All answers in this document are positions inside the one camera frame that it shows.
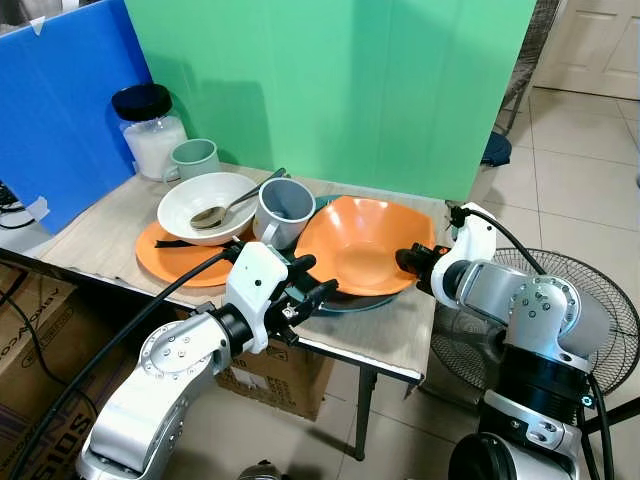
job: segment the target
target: cable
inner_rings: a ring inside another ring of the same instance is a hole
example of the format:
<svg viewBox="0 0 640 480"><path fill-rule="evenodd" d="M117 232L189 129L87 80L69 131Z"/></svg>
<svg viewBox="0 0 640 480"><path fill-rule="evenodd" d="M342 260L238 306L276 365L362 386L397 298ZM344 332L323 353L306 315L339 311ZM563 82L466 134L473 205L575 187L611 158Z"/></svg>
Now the cable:
<svg viewBox="0 0 640 480"><path fill-rule="evenodd" d="M59 384L59 385L61 385L63 387L66 387L67 386L67 382L62 380L57 375L55 375L49 369L49 366L47 365L47 362L45 361L44 355L42 353L42 345L40 344L40 340L38 339L38 335L37 335L35 329L33 328L33 325L31 325L31 322L29 322L29 319L25 315L24 311L16 304L16 302L14 302L11 299L11 297L9 297L8 294L3 293L2 290L0 290L0 295L2 295L2 301L3 302L6 301L9 305L11 305L13 307L13 309L16 312L18 312L20 317L22 317L22 322L24 323L24 326L27 328L27 330L29 330L29 333L31 334L31 339L33 340L33 347L34 347L34 350L36 351L36 356L38 357L38 362L40 363L40 366L42 367L42 370L44 371L44 373L47 375L47 377L49 377L55 383L57 383L57 384ZM95 403L93 403L93 400L91 400L89 398L89 396L86 393L84 393L82 390L80 390L80 389L76 389L75 392L78 395L80 395L84 399L85 402L87 402L87 404L89 405L89 407L93 411L93 414L95 415L95 417L98 418L98 409L96 408Z"/></svg>
<svg viewBox="0 0 640 480"><path fill-rule="evenodd" d="M100 362L100 360L102 360L102 358L107 353L109 353L109 351L112 348L118 345L122 341L122 339L124 339L129 333L131 333L131 331L134 328L136 328L140 324L140 322L142 322L147 316L149 316L149 314L153 312L153 310L155 310L156 307L165 300L165 298L167 298L174 291L180 288L182 284L191 280L193 277L198 275L203 270L206 270L207 268L209 268L211 265L218 262L219 260L235 261L237 256L240 254L240 251L241 251L241 247L233 246L229 249L224 250L218 255L215 255L209 258L208 260L205 260L197 267L189 270L187 273L182 275L180 278L178 278L175 282L173 282L167 288L162 290L162 292L160 292L157 296L155 296L153 300L151 300L142 310L140 310L140 312L138 312L138 314L129 323L127 323L104 347L102 347L102 349L100 349L100 351L82 368L82 370L73 378L73 380L69 382L69 385L67 386L67 388L65 388L65 390L60 394L58 399L53 403L53 405L49 408L49 410L47 410L42 421L40 422L38 427L33 432L33 435L29 439L29 442L25 445L24 449L20 453L20 457L16 461L16 464L14 465L11 471L11 475L9 479L18 480L20 478L20 475L22 475L22 470L24 469L24 466L27 463L29 455L31 455L31 452L36 447L38 440L40 439L42 434L45 432L45 430L51 423L51 420L53 420L53 418L55 417L60 407L62 407L64 402L67 401L69 396L80 385L82 380L84 380L84 378L89 374L89 372L93 370L93 368Z"/></svg>
<svg viewBox="0 0 640 480"><path fill-rule="evenodd" d="M7 188L4 183L0 182L0 214L18 213L24 212L26 210L23 205L18 205L17 207L12 206L16 203L19 203L16 196L11 192L11 190L9 190L9 188ZM23 228L31 225L33 222L35 222L35 219L32 218L31 220L21 223L20 225L4 225L0 223L0 228L4 228L6 230L17 230L18 228Z"/></svg>
<svg viewBox="0 0 640 480"><path fill-rule="evenodd" d="M584 406L580 405L578 409L578 427L582 430L585 424L584 419ZM580 437L580 443L582 444L582 451L584 452L584 459L587 464L587 469L589 470L589 477L591 480L600 480L600 474L598 473L598 467L596 465L596 459L593 456L593 450L591 449L591 442L589 441L589 434L582 431L582 436Z"/></svg>
<svg viewBox="0 0 640 480"><path fill-rule="evenodd" d="M587 375L591 390L593 390L593 396L596 399L596 409L598 416L600 417L600 437L602 438L602 463L604 464L604 478L605 480L614 480L615 472L613 467L613 450L611 447L611 431L609 429L609 418L607 417L607 410L604 406L604 397L600 390L600 385L593 373Z"/></svg>
<svg viewBox="0 0 640 480"><path fill-rule="evenodd" d="M640 397L636 397L633 400L629 400L628 402L625 402L622 405L618 405L616 408L607 411L609 428L611 428L616 423L623 422L637 415L640 415ZM602 428L602 425L600 424L600 419L598 417L592 418L584 424L584 431L586 431L587 433L597 432L598 430L600 430L600 428Z"/></svg>
<svg viewBox="0 0 640 480"><path fill-rule="evenodd" d="M27 227L27 226L31 225L33 222L35 222L35 221L36 221L35 218L32 218L28 222L21 223L20 225L4 225L4 224L0 223L0 228L4 228L6 230L17 230L19 228Z"/></svg>
<svg viewBox="0 0 640 480"><path fill-rule="evenodd" d="M0 307L2 307L2 305L4 305L4 303L7 301L7 297L11 297L14 293L16 293L18 288L20 288L20 285L22 285L22 283L26 280L27 276L29 275L24 270L19 270L19 271L20 271L20 275L18 275L18 278L16 278L13 281L13 283L9 287L9 290L7 290L2 297L0 297Z"/></svg>
<svg viewBox="0 0 640 480"><path fill-rule="evenodd" d="M480 217L485 222L488 222L494 227L496 227L500 233L502 233L505 237L507 237L507 240L509 240L513 244L513 246L518 250L518 252L520 252L520 254L525 258L525 260L529 262L529 264L533 267L533 269L536 271L538 275L544 275L547 273L545 272L544 268L542 268L540 264L536 261L536 259L531 256L531 254L526 249L526 247L522 245L518 241L518 239L495 218L483 212L479 212L478 210L473 210L471 208L453 207L451 209L452 219L454 219L455 217L459 218L460 216L467 217L469 215L475 215L476 217Z"/></svg>

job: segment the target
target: white bowl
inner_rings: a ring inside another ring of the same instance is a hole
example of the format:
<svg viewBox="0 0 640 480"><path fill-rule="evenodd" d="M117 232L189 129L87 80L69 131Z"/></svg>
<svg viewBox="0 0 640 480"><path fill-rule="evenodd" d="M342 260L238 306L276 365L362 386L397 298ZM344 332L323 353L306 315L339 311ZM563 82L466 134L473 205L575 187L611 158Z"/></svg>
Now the white bowl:
<svg viewBox="0 0 640 480"><path fill-rule="evenodd" d="M227 206L255 186L256 182L237 173L205 173L190 178L172 188L160 201L158 222L185 242L221 245L247 229L256 213L257 196L234 206L219 227L196 230L191 226L191 218L207 208Z"/></svg>

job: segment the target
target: wooden tabletop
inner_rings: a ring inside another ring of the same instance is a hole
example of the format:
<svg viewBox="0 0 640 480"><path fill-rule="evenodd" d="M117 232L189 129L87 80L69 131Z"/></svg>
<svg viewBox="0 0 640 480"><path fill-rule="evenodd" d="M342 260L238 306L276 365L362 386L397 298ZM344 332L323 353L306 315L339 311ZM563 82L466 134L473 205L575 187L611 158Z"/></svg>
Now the wooden tabletop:
<svg viewBox="0 0 640 480"><path fill-rule="evenodd" d="M269 174L235 165L223 165L222 168L256 181ZM443 245L449 243L444 231L447 208L441 200L294 178L316 196L348 194L404 204L431 216L436 241ZM135 242L138 235L156 220L158 204L169 188L140 176L129 179L56 235L52 246L38 258L150 295L159 293L167 283L152 276L138 263ZM206 301L219 306L223 293L222 286L181 288L169 299L187 306ZM380 308L338 316L315 316L296 327L296 332L301 343L332 356L419 381L427 368L434 306L432 297L412 286Z"/></svg>

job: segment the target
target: table leg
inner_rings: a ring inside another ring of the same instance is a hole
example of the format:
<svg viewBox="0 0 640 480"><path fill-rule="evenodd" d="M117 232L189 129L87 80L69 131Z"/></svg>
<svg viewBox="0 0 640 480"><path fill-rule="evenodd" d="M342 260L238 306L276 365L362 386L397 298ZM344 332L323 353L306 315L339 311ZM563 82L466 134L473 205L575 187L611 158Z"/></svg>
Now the table leg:
<svg viewBox="0 0 640 480"><path fill-rule="evenodd" d="M358 412L356 419L356 448L354 458L364 460L364 444L367 440L367 426L369 425L369 407L371 406L371 394L376 385L378 375L369 367L360 367L360 382L358 385Z"/></svg>

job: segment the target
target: white door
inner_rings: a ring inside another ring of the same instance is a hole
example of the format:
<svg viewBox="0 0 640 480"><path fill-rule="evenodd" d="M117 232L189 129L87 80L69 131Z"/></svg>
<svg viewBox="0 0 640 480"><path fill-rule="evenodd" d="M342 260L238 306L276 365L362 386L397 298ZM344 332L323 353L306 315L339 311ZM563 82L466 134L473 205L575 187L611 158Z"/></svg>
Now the white door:
<svg viewBox="0 0 640 480"><path fill-rule="evenodd" d="M640 0L568 0L564 7L535 84L638 99Z"/></svg>

